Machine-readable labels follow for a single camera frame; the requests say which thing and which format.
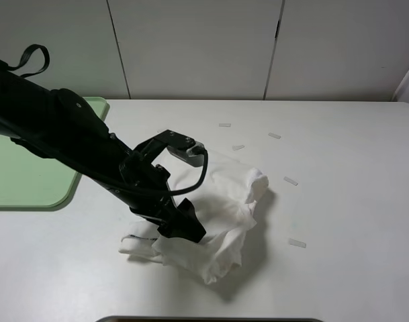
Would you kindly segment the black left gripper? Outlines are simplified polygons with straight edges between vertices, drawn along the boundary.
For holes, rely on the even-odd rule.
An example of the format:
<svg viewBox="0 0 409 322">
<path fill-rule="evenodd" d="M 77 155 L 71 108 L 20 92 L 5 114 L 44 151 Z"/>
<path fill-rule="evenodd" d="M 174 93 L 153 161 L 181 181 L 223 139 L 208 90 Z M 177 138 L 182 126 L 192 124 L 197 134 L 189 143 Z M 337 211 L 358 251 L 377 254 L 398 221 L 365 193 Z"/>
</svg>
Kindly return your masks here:
<svg viewBox="0 0 409 322">
<path fill-rule="evenodd" d="M 199 243 L 206 230 L 199 222 L 193 203 L 183 199 L 176 206 L 169 192 L 170 173 L 152 162 L 168 146 L 178 149 L 180 139 L 149 139 L 130 149 L 122 141 L 118 146 L 126 153 L 119 168 L 123 181 L 138 189 L 140 199 L 130 205 L 133 212 L 158 225 L 157 231 L 166 238 L 181 238 Z"/>
</svg>

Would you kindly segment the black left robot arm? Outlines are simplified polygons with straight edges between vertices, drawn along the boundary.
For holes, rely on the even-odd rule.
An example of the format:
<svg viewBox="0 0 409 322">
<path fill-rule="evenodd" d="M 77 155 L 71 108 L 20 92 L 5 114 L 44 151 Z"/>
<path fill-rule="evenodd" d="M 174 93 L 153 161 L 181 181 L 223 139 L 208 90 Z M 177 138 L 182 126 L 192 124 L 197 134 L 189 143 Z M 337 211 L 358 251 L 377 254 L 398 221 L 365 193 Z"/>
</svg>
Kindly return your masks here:
<svg viewBox="0 0 409 322">
<path fill-rule="evenodd" d="M 169 171 L 156 164 L 164 151 L 202 170 L 208 168 L 203 144 L 166 130 L 129 148 L 96 115 L 91 106 L 68 89 L 47 90 L 12 73 L 0 60 L 0 134 L 41 158 L 52 158 L 88 176 L 155 224 L 167 238 L 200 242 L 206 231 L 191 201 L 174 197 Z"/>
</svg>

